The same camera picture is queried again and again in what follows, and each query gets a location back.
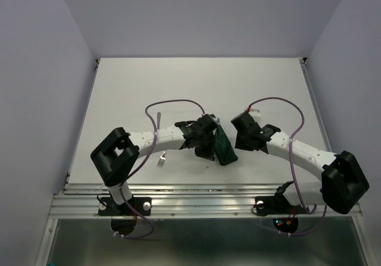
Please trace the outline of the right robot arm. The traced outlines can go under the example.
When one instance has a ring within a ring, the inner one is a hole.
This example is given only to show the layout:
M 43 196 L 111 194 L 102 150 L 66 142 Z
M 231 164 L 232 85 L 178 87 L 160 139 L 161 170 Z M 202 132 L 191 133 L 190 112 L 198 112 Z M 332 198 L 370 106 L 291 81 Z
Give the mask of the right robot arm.
M 348 152 L 340 154 L 322 151 L 292 139 L 276 126 L 261 127 L 248 113 L 232 120 L 237 131 L 235 147 L 244 151 L 262 151 L 298 166 L 317 181 L 298 183 L 287 181 L 273 196 L 259 197 L 257 214 L 285 214 L 296 207 L 325 205 L 339 214 L 347 214 L 369 190 L 356 157 Z

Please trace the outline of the dark green cloth napkin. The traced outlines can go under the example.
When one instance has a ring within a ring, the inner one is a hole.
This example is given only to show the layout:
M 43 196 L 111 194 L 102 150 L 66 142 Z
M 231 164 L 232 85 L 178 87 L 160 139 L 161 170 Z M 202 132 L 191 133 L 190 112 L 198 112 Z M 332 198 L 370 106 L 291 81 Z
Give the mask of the dark green cloth napkin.
M 216 128 L 213 151 L 221 166 L 227 166 L 238 160 L 238 156 L 221 126 Z

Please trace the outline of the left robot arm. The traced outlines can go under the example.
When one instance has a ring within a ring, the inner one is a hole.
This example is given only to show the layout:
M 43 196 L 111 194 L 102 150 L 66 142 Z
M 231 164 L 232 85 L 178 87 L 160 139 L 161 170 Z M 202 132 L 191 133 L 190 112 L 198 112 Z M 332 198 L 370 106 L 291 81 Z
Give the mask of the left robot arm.
M 114 129 L 91 153 L 90 158 L 113 198 L 112 208 L 120 215 L 132 210 L 133 197 L 126 183 L 135 164 L 150 154 L 167 150 L 193 149 L 195 156 L 214 160 L 219 119 L 205 114 L 196 121 L 181 121 L 155 132 L 128 133 Z

